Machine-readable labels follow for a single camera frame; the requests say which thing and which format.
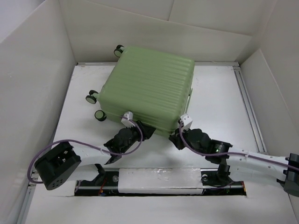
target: green suitcase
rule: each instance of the green suitcase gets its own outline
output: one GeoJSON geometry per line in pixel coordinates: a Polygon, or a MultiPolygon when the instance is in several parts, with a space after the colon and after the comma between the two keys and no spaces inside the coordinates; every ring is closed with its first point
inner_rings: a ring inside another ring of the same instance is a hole
{"type": "MultiPolygon", "coordinates": [[[[119,45],[114,53],[120,59],[100,93],[90,92],[91,98],[99,101],[109,120],[120,122],[121,116],[131,111],[133,120],[156,128],[156,134],[169,136],[189,104],[194,61],[132,46],[119,45]]],[[[101,120],[105,114],[95,116],[101,120]]]]}

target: black wheel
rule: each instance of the black wheel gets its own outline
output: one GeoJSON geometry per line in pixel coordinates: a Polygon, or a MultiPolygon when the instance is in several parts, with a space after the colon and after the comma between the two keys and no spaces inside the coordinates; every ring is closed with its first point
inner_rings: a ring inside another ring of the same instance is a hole
{"type": "Polygon", "coordinates": [[[117,57],[121,57],[122,52],[123,51],[121,49],[115,49],[114,50],[114,55],[117,56],[117,57]]]}
{"type": "Polygon", "coordinates": [[[104,120],[106,120],[106,114],[103,112],[103,111],[101,111],[101,110],[99,110],[99,111],[96,111],[95,113],[94,113],[94,117],[98,120],[98,121],[104,121],[104,120]]]}
{"type": "Polygon", "coordinates": [[[92,94],[94,94],[94,93],[97,93],[97,94],[98,94],[98,92],[95,91],[95,90],[90,90],[90,91],[89,91],[89,95],[90,95],[90,96],[91,96],[92,94]]]}
{"type": "Polygon", "coordinates": [[[93,96],[86,96],[85,99],[87,100],[88,103],[90,104],[95,104],[97,102],[97,99],[93,96]]]}
{"type": "Polygon", "coordinates": [[[124,46],[122,46],[122,45],[117,45],[117,47],[116,47],[116,49],[120,49],[120,48],[124,48],[124,46]]]}

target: wire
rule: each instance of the wire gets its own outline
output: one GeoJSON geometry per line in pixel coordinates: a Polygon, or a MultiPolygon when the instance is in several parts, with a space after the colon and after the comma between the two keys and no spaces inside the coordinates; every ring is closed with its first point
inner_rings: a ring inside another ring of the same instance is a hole
{"type": "Polygon", "coordinates": [[[104,179],[103,184],[102,184],[102,186],[101,186],[101,188],[99,190],[98,195],[100,195],[100,193],[102,193],[102,188],[103,188],[103,186],[105,185],[106,182],[107,182],[107,178],[104,179]]]}
{"type": "Polygon", "coordinates": [[[77,140],[73,140],[73,139],[63,139],[63,140],[59,140],[59,141],[55,141],[49,145],[47,145],[45,148],[43,148],[41,151],[39,151],[34,157],[33,159],[31,160],[30,164],[29,164],[29,167],[28,167],[28,170],[27,170],[27,178],[30,182],[32,183],[35,183],[35,184],[40,184],[40,183],[43,183],[42,181],[35,181],[31,178],[31,169],[33,167],[33,163],[37,160],[37,158],[43,153],[45,152],[48,148],[56,145],[56,144],[59,144],[61,142],[74,142],[74,143],[77,143],[77,144],[80,144],[80,145],[83,145],[83,146],[87,146],[87,147],[90,147],[90,148],[94,148],[96,150],[99,150],[99,151],[103,151],[104,153],[107,153],[107,154],[111,154],[111,155],[130,155],[132,154],[133,152],[135,152],[141,145],[142,141],[143,141],[143,133],[140,129],[140,127],[132,120],[129,120],[127,119],[129,122],[131,122],[133,125],[135,125],[135,127],[138,129],[139,133],[140,133],[140,142],[139,144],[136,146],[136,148],[134,148],[132,151],[128,152],[128,153],[114,153],[114,152],[110,152],[108,150],[105,150],[105,149],[101,149],[100,147],[96,147],[96,146],[93,146],[93,145],[90,145],[88,143],[85,143],[85,142],[81,142],[81,141],[77,141],[77,140]]]}
{"type": "Polygon", "coordinates": [[[277,162],[277,161],[272,161],[272,160],[268,160],[268,159],[264,159],[264,158],[260,158],[260,157],[257,157],[257,156],[254,156],[254,155],[250,155],[250,154],[245,154],[245,153],[237,153],[237,152],[227,152],[227,153],[213,153],[213,154],[206,154],[206,153],[200,153],[200,152],[197,152],[195,151],[193,148],[191,148],[188,143],[186,142],[186,140],[184,139],[183,137],[183,132],[182,132],[182,128],[183,128],[183,122],[181,121],[180,122],[180,125],[179,125],[179,135],[181,137],[181,140],[183,141],[184,145],[190,149],[192,152],[198,154],[198,155],[201,155],[201,156],[207,156],[207,157],[211,157],[211,156],[222,156],[222,155],[242,155],[242,156],[247,156],[249,158],[252,158],[252,159],[255,159],[255,160],[260,160],[260,161],[264,161],[264,162],[268,162],[268,163],[272,163],[272,164],[276,164],[276,165],[279,165],[279,166],[282,166],[282,167],[287,167],[287,168],[290,168],[290,169],[293,169],[297,172],[299,172],[299,168],[297,167],[294,167],[294,166],[291,166],[291,165],[288,165],[288,164],[284,164],[282,162],[277,162]]]}
{"type": "Polygon", "coordinates": [[[78,184],[75,187],[74,193],[76,193],[79,190],[80,185],[81,185],[81,180],[78,181],[78,184]]]}
{"type": "Polygon", "coordinates": [[[226,186],[231,186],[233,183],[234,183],[234,181],[232,181],[231,183],[228,183],[228,184],[226,184],[226,185],[216,187],[216,188],[209,188],[209,190],[219,190],[219,189],[223,189],[223,188],[226,187],[226,186]]]}
{"type": "Polygon", "coordinates": [[[202,191],[202,193],[201,193],[200,195],[198,195],[198,196],[202,196],[202,195],[204,195],[205,192],[206,192],[206,189],[204,189],[204,190],[202,191]]]}
{"type": "Polygon", "coordinates": [[[219,187],[226,187],[227,186],[227,184],[225,184],[225,185],[211,185],[211,184],[207,184],[207,185],[209,185],[209,186],[211,186],[211,187],[215,187],[215,188],[219,188],[219,187]]]}

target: white plastic part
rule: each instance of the white plastic part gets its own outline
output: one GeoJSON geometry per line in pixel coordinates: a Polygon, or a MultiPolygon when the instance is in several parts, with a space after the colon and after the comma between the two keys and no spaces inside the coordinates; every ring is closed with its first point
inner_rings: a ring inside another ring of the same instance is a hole
{"type": "Polygon", "coordinates": [[[74,147],[73,150],[81,158],[80,167],[97,163],[105,164],[111,158],[110,154],[89,147],[74,147]]]}
{"type": "Polygon", "coordinates": [[[183,121],[182,130],[190,129],[192,122],[193,122],[192,118],[187,113],[180,116],[180,118],[181,118],[181,121],[183,121]]]}
{"type": "MultiPolygon", "coordinates": [[[[229,152],[244,153],[262,159],[268,159],[271,161],[277,161],[280,163],[288,164],[288,161],[285,160],[285,157],[269,156],[269,155],[237,149],[235,147],[230,148],[229,152]]],[[[226,159],[226,162],[229,166],[231,166],[229,170],[231,172],[231,175],[229,177],[233,181],[244,181],[245,178],[249,178],[249,177],[252,178],[251,180],[254,180],[255,175],[256,178],[260,178],[260,179],[262,179],[261,176],[264,176],[265,179],[268,178],[267,176],[272,176],[275,179],[285,181],[285,175],[283,172],[287,168],[280,165],[256,160],[248,156],[241,156],[241,155],[232,155],[228,159],[226,159]]]]}
{"type": "Polygon", "coordinates": [[[118,191],[140,194],[201,194],[200,168],[129,168],[119,170],[118,191]]]}
{"type": "Polygon", "coordinates": [[[92,181],[99,174],[95,165],[79,166],[67,179],[67,181],[86,180],[92,181]]]}
{"type": "Polygon", "coordinates": [[[128,111],[123,116],[125,118],[127,118],[127,119],[125,119],[125,118],[121,119],[121,122],[124,124],[124,126],[126,126],[126,127],[133,127],[134,125],[131,122],[128,121],[128,120],[132,120],[133,119],[133,113],[131,111],[128,111]]]}

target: bolt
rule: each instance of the bolt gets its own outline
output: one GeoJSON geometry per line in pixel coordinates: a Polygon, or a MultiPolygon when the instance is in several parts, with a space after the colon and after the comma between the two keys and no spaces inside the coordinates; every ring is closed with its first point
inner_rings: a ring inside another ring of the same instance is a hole
{"type": "Polygon", "coordinates": [[[201,176],[201,181],[202,182],[207,182],[207,175],[206,174],[203,174],[202,176],[201,176]]]}
{"type": "Polygon", "coordinates": [[[112,181],[113,181],[113,182],[118,182],[118,176],[116,176],[116,175],[113,176],[113,177],[112,177],[112,181]]]}

